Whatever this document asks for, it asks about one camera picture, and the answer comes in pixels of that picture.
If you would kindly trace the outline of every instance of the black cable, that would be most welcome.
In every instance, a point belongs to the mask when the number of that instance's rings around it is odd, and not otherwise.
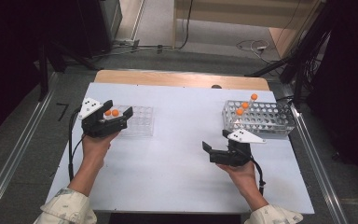
[[[281,35],[283,34],[283,31],[290,25],[290,23],[292,23],[293,18],[295,17],[296,12],[297,12],[297,10],[298,10],[298,7],[300,6],[300,3],[301,3],[301,0],[298,0],[298,3],[297,3],[297,7],[296,7],[296,9],[295,9],[295,12],[293,13],[292,18],[290,19],[290,21],[287,22],[286,26],[284,26],[284,28],[281,30],[281,33],[279,34],[278,40],[277,40],[277,42],[276,42],[276,45],[278,45],[279,40],[281,39]]]
[[[74,165],[73,165],[73,153],[72,153],[72,130],[74,128],[74,120],[75,116],[80,112],[80,108],[77,108],[74,113],[72,113],[71,118],[69,119],[69,143],[68,143],[68,153],[69,153],[69,164],[68,164],[68,173],[69,173],[69,180],[74,178]]]
[[[255,168],[257,169],[257,172],[260,176],[258,181],[258,190],[260,191],[261,195],[264,193],[264,186],[266,185],[266,182],[263,180],[263,171],[261,170],[260,165],[255,161],[255,159],[252,158],[252,162],[255,164]]]
[[[83,141],[84,137],[86,137],[85,134],[83,134],[83,136],[81,137],[80,141],[77,143],[77,145],[75,146],[74,152],[72,153],[72,158],[75,156],[77,147],[80,145],[80,143]]]
[[[191,16],[192,8],[193,8],[193,2],[194,2],[194,0],[191,0],[191,2],[190,2],[190,8],[188,9],[187,23],[186,23],[186,39],[185,39],[185,42],[182,44],[181,47],[179,47],[179,48],[174,48],[174,50],[180,50],[180,49],[182,49],[182,48],[186,45],[186,43],[187,43],[187,40],[188,40],[188,27],[189,27],[189,24],[190,24],[190,16]],[[112,48],[112,49],[120,49],[120,48],[132,48],[132,46],[120,46],[120,47],[116,47],[116,48]],[[149,49],[173,49],[172,46],[166,46],[166,45],[157,45],[157,46],[154,46],[154,45],[139,45],[139,46],[136,47],[136,49],[131,50],[131,51],[129,51],[129,52],[139,51],[139,48],[149,48]]]

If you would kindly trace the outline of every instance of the person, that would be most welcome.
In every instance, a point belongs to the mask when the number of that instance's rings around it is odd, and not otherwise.
[[[111,141],[118,133],[105,138],[83,138],[83,161],[70,184],[61,189],[53,199],[41,206],[42,214],[34,224],[97,223],[97,217],[90,208],[89,195],[103,158],[110,148]],[[261,195],[255,183],[255,165],[249,161],[240,167],[216,164],[226,171],[240,194],[252,209],[245,224],[258,223],[298,223],[303,217],[278,205],[269,204]]]

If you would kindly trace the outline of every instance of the cuff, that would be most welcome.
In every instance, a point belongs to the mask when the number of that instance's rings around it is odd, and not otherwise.
[[[278,205],[269,204],[255,210],[245,224],[255,223],[287,223],[295,224],[302,221],[303,216],[297,212],[292,212],[281,208]]]
[[[61,189],[40,209],[45,213],[74,223],[96,222],[96,216],[90,208],[90,199],[68,188]]]

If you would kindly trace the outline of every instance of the white table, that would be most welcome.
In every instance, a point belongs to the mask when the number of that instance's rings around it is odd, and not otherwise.
[[[90,195],[92,208],[139,213],[247,212],[246,201],[227,174],[209,162],[201,142],[225,149],[227,139],[221,135],[225,100],[249,99],[254,92],[260,102],[275,102],[270,91],[91,83],[87,97],[113,100],[118,105],[153,106],[155,118],[152,137],[119,136],[113,141]],[[81,133],[78,120],[74,143]],[[81,151],[79,148],[74,158],[75,171]],[[265,197],[270,203],[314,213],[287,137],[252,145],[252,152],[263,169]],[[69,183],[67,153],[66,149],[48,200]]]

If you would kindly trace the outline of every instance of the cable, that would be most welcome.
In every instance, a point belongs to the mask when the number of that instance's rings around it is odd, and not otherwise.
[[[292,18],[290,19],[289,22],[287,22],[286,26],[284,26],[284,28],[281,30],[281,33],[279,34],[278,40],[277,40],[277,42],[276,42],[276,45],[278,45],[279,40],[281,39],[281,36],[282,36],[283,31],[290,25],[290,23],[292,23],[293,18],[295,17],[296,12],[297,12],[297,10],[298,10],[298,7],[300,6],[300,3],[301,3],[301,0],[298,0],[298,3],[297,3],[297,7],[296,7],[296,9],[295,9],[295,12],[293,12]]]
[[[118,52],[118,53],[109,53],[106,55],[120,55],[120,54],[126,54],[126,53],[133,53],[133,52],[138,52],[138,51],[145,50],[145,49],[163,49],[163,50],[180,50],[180,49],[182,49],[186,45],[187,40],[188,40],[188,27],[190,24],[190,16],[191,16],[192,8],[193,8],[193,2],[194,2],[194,0],[191,0],[191,2],[190,2],[190,8],[188,10],[187,23],[186,23],[186,39],[181,47],[173,48],[172,46],[164,46],[164,45],[157,45],[157,46],[140,45],[140,46],[137,46],[136,49],[132,49],[132,50],[124,51],[124,52]],[[112,50],[120,49],[120,48],[133,48],[133,46],[130,46],[130,45],[118,46],[118,47],[112,48]]]
[[[77,108],[74,113],[72,113],[71,118],[69,119],[69,143],[68,143],[68,153],[69,153],[69,164],[68,164],[68,173],[69,180],[74,178],[74,165],[73,165],[73,153],[72,153],[72,130],[74,128],[74,119],[75,116],[80,112],[80,107]]]
[[[266,185],[266,182],[263,180],[263,171],[261,170],[260,165],[255,161],[255,159],[252,157],[251,161],[255,164],[255,168],[257,169],[257,172],[260,176],[260,179],[258,181],[258,190],[260,191],[261,195],[264,193],[264,186]]]
[[[72,153],[72,158],[75,156],[77,147],[80,145],[80,143],[83,141],[84,137],[86,137],[85,134],[83,134],[83,136],[81,137],[80,141],[77,143],[77,145],[75,146],[74,152]]]

